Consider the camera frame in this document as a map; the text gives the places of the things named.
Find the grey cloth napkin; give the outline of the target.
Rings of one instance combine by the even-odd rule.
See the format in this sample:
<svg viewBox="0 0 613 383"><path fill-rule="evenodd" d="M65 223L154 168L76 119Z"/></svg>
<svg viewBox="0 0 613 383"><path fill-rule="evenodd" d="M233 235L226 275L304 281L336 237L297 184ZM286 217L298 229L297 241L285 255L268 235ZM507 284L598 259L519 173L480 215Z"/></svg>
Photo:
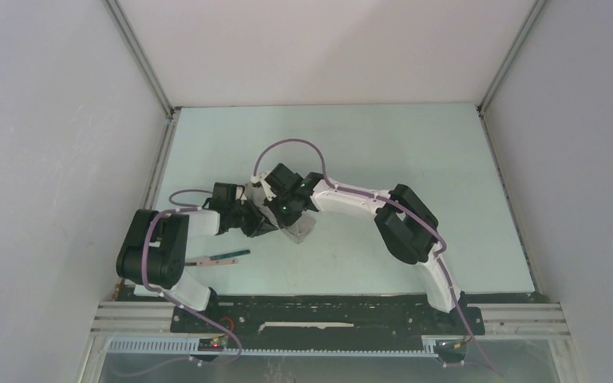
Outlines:
<svg viewBox="0 0 613 383"><path fill-rule="evenodd" d="M294 243L300 244L314 228L316 223L315 218L308 213L302 213L302 215L290 226L280 227L274 213L264 203L267 196L262 186L255 187L252 183L247 183L244 194L247 200L252 201L259 209L259 212L266 217L270 225L281 231Z"/></svg>

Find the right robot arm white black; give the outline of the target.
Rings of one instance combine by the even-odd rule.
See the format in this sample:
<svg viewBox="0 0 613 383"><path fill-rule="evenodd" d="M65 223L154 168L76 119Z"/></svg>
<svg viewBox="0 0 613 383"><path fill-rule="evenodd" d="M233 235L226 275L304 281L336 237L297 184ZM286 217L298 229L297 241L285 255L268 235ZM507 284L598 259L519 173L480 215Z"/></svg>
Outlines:
<svg viewBox="0 0 613 383"><path fill-rule="evenodd" d="M282 227L296 223L306 211L372 220L388 252L418 269L428 303L434 308L435 328L451 334L463 325L465 316L458 306L461 292L443 258L447 245L438 233L437 217L410 187L359 188L332 180L323 172L302 177L284 164L255 173L251 184L263 190L265 205Z"/></svg>

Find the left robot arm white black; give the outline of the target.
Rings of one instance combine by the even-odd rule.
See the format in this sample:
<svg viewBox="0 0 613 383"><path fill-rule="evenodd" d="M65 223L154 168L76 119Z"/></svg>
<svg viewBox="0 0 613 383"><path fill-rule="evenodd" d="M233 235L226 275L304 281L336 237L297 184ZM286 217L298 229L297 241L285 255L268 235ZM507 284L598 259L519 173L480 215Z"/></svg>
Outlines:
<svg viewBox="0 0 613 383"><path fill-rule="evenodd" d="M213 331L220 322L219 309L209 303L215 292L185 270L188 240L235 229L251 238L275 231L259 209L262 193L259 184L216 183L202 206L137 210L117 256L117 275L192 308L190 323L201 332Z"/></svg>

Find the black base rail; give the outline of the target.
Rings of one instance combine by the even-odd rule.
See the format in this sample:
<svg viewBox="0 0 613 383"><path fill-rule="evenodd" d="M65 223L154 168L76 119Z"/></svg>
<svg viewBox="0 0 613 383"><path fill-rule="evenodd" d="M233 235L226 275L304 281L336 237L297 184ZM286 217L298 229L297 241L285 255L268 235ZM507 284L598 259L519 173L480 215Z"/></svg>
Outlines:
<svg viewBox="0 0 613 383"><path fill-rule="evenodd" d="M485 333L481 310L444 313L423 294L220 295L204 317L230 330L246 353L286 351L420 351L425 338Z"/></svg>

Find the left aluminium frame post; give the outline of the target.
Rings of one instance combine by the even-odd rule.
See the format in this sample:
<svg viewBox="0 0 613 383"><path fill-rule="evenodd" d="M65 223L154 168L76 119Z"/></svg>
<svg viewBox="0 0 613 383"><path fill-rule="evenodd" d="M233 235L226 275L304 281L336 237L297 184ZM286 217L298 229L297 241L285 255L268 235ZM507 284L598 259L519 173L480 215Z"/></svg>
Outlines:
<svg viewBox="0 0 613 383"><path fill-rule="evenodd" d="M166 95L164 88L156 75L156 71L152 67L151 62L148 59L135 30L131 26L122 5L117 0L104 0L103 3L113 22L116 24L121 38L131 53L144 79L147 81L149 88L156 97L165 116L168 119L172 119L172 116L175 113L175 107L168 99L168 96Z"/></svg>

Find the aluminium frame post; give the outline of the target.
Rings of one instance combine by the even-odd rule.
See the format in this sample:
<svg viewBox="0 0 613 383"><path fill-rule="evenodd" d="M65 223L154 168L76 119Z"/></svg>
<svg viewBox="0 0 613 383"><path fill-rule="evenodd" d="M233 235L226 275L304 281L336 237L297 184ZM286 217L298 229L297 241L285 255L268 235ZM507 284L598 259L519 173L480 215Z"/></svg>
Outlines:
<svg viewBox="0 0 613 383"><path fill-rule="evenodd" d="M520 28L516 32L512 44L509 46L506 54L504 55L503 61L500 63L500 66L490 81L481 102L477 106L477 111L479 112L480 117L484 117L487 113L501 86L504 84L510 69L513 67L516 59L522 52L522 49L529 39L529 36L532 34L537 23L541 19L545 9L548 6L548 3L548 0L535 0L533 2Z"/></svg>
<svg viewBox="0 0 613 383"><path fill-rule="evenodd" d="M104 0L103 3L113 22L116 24L121 38L131 53L144 79L147 81L149 88L156 97L165 116L168 119L172 119L172 116L175 113L175 107L168 99L168 96L166 95L164 88L156 75L156 71L152 67L151 62L148 59L135 30L131 26L122 5L117 0Z"/></svg>

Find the right aluminium frame post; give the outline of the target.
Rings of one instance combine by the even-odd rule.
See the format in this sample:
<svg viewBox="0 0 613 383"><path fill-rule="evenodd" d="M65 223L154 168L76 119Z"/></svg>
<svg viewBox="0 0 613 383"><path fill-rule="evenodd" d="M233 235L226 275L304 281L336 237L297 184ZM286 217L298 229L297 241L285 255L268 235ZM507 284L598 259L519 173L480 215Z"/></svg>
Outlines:
<svg viewBox="0 0 613 383"><path fill-rule="evenodd" d="M535 0L533 2L520 28L516 32L512 44L509 46L506 54L504 55L503 61L500 63L500 66L490 81L481 102L477 106L477 111L479 112L480 117L484 117L487 113L501 86L504 84L510 69L513 67L516 59L522 52L522 49L529 39L529 36L532 34L537 23L541 19L545 9L548 6L548 3L548 0Z"/></svg>

